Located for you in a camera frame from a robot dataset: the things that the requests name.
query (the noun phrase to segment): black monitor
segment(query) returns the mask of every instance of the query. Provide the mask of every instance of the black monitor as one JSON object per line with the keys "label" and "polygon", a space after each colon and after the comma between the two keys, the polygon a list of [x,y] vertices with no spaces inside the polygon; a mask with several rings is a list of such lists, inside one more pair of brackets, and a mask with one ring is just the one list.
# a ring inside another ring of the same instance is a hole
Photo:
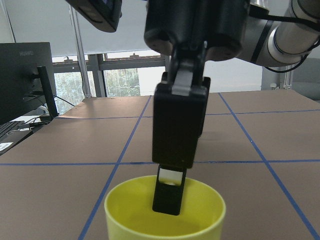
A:
{"label": "black monitor", "polygon": [[0,43],[0,124],[47,103],[58,116],[49,42]]}

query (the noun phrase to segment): yellow container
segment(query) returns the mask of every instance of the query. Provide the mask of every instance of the yellow container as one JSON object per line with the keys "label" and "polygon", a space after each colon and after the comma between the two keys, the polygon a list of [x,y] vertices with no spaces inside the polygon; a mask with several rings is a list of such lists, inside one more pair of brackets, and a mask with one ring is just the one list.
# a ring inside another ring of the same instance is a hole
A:
{"label": "yellow container", "polygon": [[180,215],[152,210],[157,176],[125,181],[105,198],[109,240],[219,240],[226,205],[210,186],[185,179]]}

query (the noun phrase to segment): brown tabletop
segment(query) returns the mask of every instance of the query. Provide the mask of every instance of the brown tabletop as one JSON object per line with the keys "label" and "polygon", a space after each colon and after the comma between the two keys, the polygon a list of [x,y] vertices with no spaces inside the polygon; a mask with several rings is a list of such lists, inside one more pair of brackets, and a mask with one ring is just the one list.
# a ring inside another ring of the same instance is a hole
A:
{"label": "brown tabletop", "polygon": [[[107,240],[106,194],[157,173],[152,103],[85,99],[0,156],[0,240]],[[211,93],[194,161],[226,202],[222,240],[320,240],[319,103]]]}

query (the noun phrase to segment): huawei logo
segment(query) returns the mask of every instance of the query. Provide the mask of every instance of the huawei logo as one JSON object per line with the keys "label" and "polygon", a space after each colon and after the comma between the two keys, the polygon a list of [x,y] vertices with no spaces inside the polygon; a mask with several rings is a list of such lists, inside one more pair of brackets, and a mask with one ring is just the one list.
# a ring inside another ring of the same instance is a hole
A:
{"label": "huawei logo", "polygon": [[19,53],[21,57],[32,56],[34,54],[34,51],[20,51]]}

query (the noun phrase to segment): white label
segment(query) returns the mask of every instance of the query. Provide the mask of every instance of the white label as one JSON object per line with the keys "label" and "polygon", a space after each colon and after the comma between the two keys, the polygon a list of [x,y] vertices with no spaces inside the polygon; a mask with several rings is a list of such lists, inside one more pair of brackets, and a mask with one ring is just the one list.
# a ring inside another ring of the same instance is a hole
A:
{"label": "white label", "polygon": [[11,144],[13,144],[13,142],[4,142],[4,143],[0,143],[0,151],[5,150],[7,147],[9,147]]}

